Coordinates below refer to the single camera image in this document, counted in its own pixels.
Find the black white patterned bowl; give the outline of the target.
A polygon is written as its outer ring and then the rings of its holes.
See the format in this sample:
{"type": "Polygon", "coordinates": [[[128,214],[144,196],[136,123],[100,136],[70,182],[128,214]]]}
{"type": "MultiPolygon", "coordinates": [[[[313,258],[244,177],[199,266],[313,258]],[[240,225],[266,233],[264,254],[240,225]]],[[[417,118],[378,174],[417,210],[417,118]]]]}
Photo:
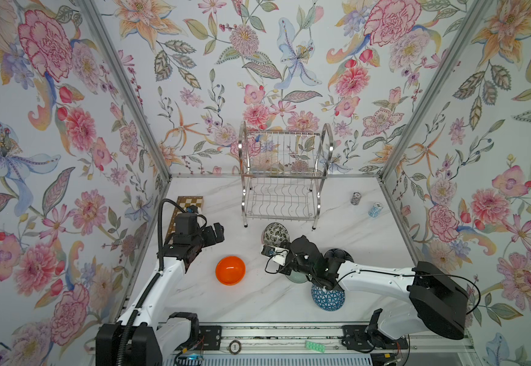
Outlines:
{"type": "Polygon", "coordinates": [[[285,242],[290,242],[289,232],[278,222],[268,224],[262,232],[264,246],[282,247],[285,242]]]}

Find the orange plastic bowl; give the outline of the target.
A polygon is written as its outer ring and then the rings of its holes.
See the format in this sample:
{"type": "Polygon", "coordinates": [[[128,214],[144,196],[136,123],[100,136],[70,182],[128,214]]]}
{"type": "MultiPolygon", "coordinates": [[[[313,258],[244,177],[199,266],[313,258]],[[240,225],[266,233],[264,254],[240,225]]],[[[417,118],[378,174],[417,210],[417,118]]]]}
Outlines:
{"type": "Polygon", "coordinates": [[[245,262],[237,256],[227,256],[221,259],[215,268],[217,280],[226,286],[237,285],[244,279],[245,274],[245,262]]]}

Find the chrome two-tier dish rack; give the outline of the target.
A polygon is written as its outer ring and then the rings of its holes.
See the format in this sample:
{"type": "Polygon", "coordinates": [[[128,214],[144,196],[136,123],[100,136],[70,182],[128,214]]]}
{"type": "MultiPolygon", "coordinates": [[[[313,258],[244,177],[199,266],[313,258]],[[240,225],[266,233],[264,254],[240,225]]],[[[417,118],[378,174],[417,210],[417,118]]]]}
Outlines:
{"type": "Polygon", "coordinates": [[[250,220],[306,221],[315,230],[335,149],[331,126],[259,131],[242,124],[237,149],[243,226],[250,220]]]}

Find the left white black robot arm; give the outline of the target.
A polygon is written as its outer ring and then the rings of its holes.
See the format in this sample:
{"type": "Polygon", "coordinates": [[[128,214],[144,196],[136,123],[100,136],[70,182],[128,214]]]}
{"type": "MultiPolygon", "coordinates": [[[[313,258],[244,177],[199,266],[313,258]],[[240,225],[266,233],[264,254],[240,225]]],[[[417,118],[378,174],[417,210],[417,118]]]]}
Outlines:
{"type": "Polygon", "coordinates": [[[180,207],[175,201],[175,229],[163,233],[157,224],[157,263],[134,303],[115,323],[105,323],[95,337],[97,365],[164,365],[198,349],[204,341],[195,313],[166,315],[169,295],[190,265],[209,246],[224,241],[224,227],[209,225],[198,207],[180,207]]]}

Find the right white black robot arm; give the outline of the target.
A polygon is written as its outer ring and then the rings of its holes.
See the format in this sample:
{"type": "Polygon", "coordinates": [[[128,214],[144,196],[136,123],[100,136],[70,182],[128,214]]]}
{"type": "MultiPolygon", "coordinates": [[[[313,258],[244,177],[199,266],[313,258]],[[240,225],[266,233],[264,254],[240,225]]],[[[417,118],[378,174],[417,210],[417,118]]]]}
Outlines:
{"type": "Polygon", "coordinates": [[[450,275],[430,262],[413,268],[360,265],[342,249],[321,253],[306,236],[292,242],[265,245],[262,254],[278,264],[280,273],[301,273],[326,291],[361,291],[395,299],[396,305],[377,309],[363,331],[363,340],[386,348],[418,332],[446,339],[465,336],[468,293],[450,275]]]}

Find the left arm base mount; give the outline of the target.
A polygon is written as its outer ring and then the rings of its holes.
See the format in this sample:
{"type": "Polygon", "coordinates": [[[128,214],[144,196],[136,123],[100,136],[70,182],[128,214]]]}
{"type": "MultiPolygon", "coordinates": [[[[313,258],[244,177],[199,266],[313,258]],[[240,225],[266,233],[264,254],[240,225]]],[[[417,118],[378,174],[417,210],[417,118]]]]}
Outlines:
{"type": "Polygon", "coordinates": [[[160,323],[156,338],[164,354],[193,349],[218,351],[221,348],[222,330],[222,326],[202,326],[197,314],[178,312],[160,323]]]}

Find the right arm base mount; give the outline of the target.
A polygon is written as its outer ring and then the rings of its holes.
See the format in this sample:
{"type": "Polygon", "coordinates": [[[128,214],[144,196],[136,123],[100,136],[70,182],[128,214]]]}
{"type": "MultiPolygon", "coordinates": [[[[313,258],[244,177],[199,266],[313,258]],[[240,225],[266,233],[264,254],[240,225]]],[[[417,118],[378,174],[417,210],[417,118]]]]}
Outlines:
{"type": "Polygon", "coordinates": [[[407,337],[390,339],[378,329],[378,320],[382,309],[375,310],[369,324],[355,324],[342,326],[343,337],[341,343],[346,349],[364,354],[374,350],[396,350],[409,348],[407,337]]]}

